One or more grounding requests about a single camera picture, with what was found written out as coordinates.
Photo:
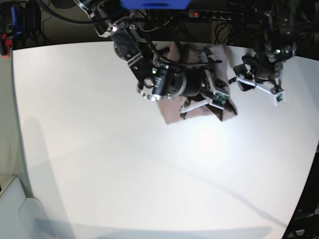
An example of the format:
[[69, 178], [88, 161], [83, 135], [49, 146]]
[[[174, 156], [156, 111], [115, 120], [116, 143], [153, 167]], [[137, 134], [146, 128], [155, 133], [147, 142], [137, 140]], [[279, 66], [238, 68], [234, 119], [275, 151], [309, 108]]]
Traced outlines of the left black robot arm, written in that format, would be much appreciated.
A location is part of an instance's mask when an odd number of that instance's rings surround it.
[[259, 89], [270, 94], [275, 103], [284, 101], [282, 88], [284, 63], [297, 54], [301, 35], [319, 31], [317, 0], [240, 0], [235, 3], [249, 11], [258, 23], [254, 55], [242, 57], [243, 63], [233, 68], [240, 90]]

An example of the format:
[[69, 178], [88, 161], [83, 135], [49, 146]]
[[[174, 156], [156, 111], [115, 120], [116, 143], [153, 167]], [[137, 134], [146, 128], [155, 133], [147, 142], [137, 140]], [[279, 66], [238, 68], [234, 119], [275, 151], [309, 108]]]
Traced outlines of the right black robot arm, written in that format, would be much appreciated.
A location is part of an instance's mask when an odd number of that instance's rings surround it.
[[232, 109], [229, 86], [220, 75], [222, 48], [198, 47], [174, 39], [157, 49], [140, 24], [149, 23], [163, 32], [168, 28], [148, 18], [136, 17], [118, 0], [77, 0], [100, 37], [109, 37], [117, 56], [125, 60], [137, 79], [137, 91], [157, 102], [166, 123], [214, 114], [220, 119]]

